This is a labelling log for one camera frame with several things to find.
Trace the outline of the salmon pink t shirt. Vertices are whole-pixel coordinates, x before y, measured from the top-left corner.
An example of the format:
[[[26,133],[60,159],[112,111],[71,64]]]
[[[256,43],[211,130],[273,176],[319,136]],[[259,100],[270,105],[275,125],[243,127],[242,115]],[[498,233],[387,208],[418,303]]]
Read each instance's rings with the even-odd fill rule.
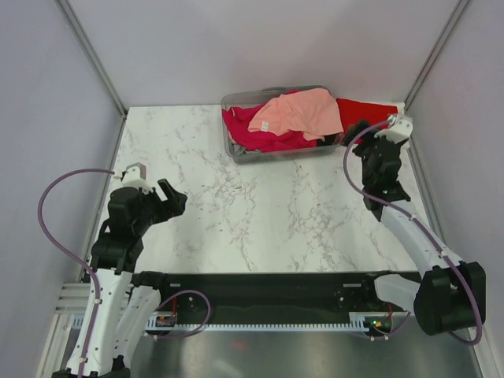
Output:
[[[307,141],[343,133],[339,106],[330,92],[314,88],[281,94],[266,102],[248,125],[250,132],[276,136],[301,132]]]

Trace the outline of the grey plastic bin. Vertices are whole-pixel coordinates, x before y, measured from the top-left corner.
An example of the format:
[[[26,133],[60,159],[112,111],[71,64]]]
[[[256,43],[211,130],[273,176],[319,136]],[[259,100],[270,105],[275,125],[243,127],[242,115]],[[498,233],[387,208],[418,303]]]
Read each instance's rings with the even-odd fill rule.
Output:
[[[265,104],[267,101],[276,98],[280,95],[285,95],[292,91],[308,91],[315,88],[323,88],[321,85],[310,85],[301,87],[270,87],[260,91],[244,91],[233,94],[225,95],[221,101],[221,111],[229,111],[232,107],[239,107],[240,109],[253,109],[259,105]],[[224,117],[222,117],[222,129],[224,135],[224,149],[226,154],[237,164],[248,164],[259,161],[273,161],[288,158],[295,158],[303,155],[324,156],[330,154],[338,146],[323,146],[323,147],[307,147],[302,149],[289,148],[288,150],[274,150],[271,152],[261,152],[260,150],[250,150],[250,154],[241,156],[231,156],[228,152],[227,142],[234,141],[232,134],[228,130],[228,124]]]

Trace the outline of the magenta t shirt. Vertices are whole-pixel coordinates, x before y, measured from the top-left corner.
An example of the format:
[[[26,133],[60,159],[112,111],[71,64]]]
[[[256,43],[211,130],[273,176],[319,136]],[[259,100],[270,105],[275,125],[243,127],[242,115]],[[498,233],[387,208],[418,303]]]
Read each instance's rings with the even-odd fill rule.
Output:
[[[301,132],[288,132],[281,136],[269,132],[250,132],[248,125],[263,105],[249,110],[232,107],[229,111],[221,111],[222,117],[228,124],[228,130],[237,143],[240,143],[248,150],[260,150],[261,152],[316,146],[316,139],[307,141]]]

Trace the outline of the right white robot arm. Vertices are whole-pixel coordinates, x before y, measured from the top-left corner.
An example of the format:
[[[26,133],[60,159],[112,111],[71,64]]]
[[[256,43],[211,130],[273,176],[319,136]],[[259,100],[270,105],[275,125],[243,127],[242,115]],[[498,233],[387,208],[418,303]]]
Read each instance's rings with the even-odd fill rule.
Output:
[[[393,114],[377,124],[361,120],[343,137],[344,154],[361,159],[362,184],[350,181],[350,186],[401,243],[421,278],[415,282],[398,273],[378,276],[361,289],[362,304],[376,310],[389,302],[413,314],[425,334],[447,333],[475,346],[484,333],[486,273],[478,262],[463,261],[441,241],[419,218],[402,187],[401,151],[412,130],[410,118]]]

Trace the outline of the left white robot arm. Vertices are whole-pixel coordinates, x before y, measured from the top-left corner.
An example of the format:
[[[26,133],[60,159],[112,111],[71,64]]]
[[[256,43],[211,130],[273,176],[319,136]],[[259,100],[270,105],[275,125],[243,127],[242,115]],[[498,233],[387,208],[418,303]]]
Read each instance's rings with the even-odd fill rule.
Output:
[[[132,283],[148,229],[185,210],[185,194],[166,179],[157,184],[131,180],[111,193],[109,216],[91,248],[94,276],[79,337],[55,377],[128,377],[148,318],[172,303],[172,289],[163,283]]]

